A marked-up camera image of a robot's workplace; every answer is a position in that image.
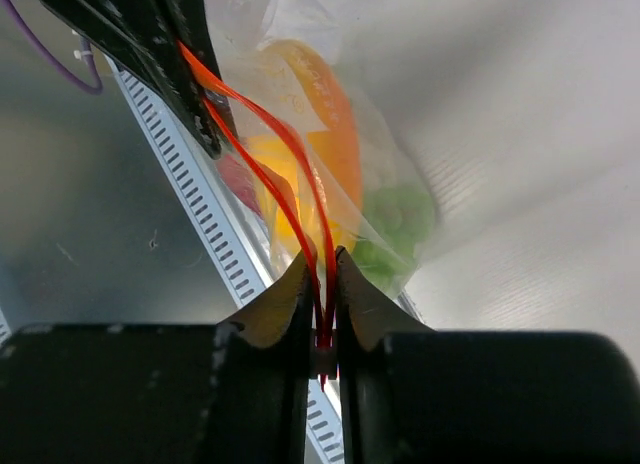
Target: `plastic bag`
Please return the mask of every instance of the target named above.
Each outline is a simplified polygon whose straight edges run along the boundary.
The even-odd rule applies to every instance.
[[[416,269],[433,227],[433,202],[380,113],[363,93],[341,83],[327,64],[339,48],[327,13],[315,0],[293,0],[303,18],[296,21],[296,15],[289,15],[276,32],[274,22],[284,22],[279,20],[282,1],[217,0],[208,8],[222,78],[301,136],[334,244],[352,254],[372,283],[396,295]],[[285,10],[291,1],[285,0]],[[312,48],[314,43],[327,58]],[[211,98],[227,105],[223,96]],[[299,222],[322,257],[318,209],[299,164],[254,113],[235,101],[228,105],[251,156],[291,186]],[[264,219],[271,262],[282,273],[300,251],[287,218],[262,183],[241,171],[240,160],[229,155],[222,162],[227,163],[219,168],[229,187]],[[249,188],[253,194],[247,197]]]

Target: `slotted cable channel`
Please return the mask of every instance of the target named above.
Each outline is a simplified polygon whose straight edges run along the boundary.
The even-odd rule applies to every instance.
[[[9,324],[7,324],[4,314],[2,314],[2,309],[0,309],[0,346],[2,346],[4,341],[9,339],[10,335],[11,331],[9,330]]]
[[[240,225],[238,207],[195,140],[153,91],[108,59],[113,75],[193,227],[238,307],[273,282],[254,248],[257,239]],[[309,382],[307,437],[323,464],[344,463],[342,423],[331,386]]]

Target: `gray surface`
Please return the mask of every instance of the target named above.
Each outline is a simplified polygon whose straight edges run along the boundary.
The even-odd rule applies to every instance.
[[[86,75],[68,28],[36,0],[16,5]],[[9,324],[212,322],[233,312],[113,79],[103,96],[84,95],[4,13],[0,50],[0,302]]]
[[[570,328],[640,369],[640,0],[321,0],[434,191],[437,328]]]

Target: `red object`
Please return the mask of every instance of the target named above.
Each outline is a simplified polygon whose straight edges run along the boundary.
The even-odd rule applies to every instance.
[[[258,206],[256,199],[256,193],[253,189],[253,178],[250,171],[231,154],[225,154],[217,160],[216,169],[222,181],[240,202],[255,212],[259,217],[262,217],[260,206]]]

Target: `green object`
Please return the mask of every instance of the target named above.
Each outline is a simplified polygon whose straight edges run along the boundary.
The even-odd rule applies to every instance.
[[[422,188],[403,184],[366,193],[362,213],[384,243],[372,242],[374,236],[365,228],[352,257],[364,276],[389,294],[417,265],[416,246],[435,222],[433,201]]]

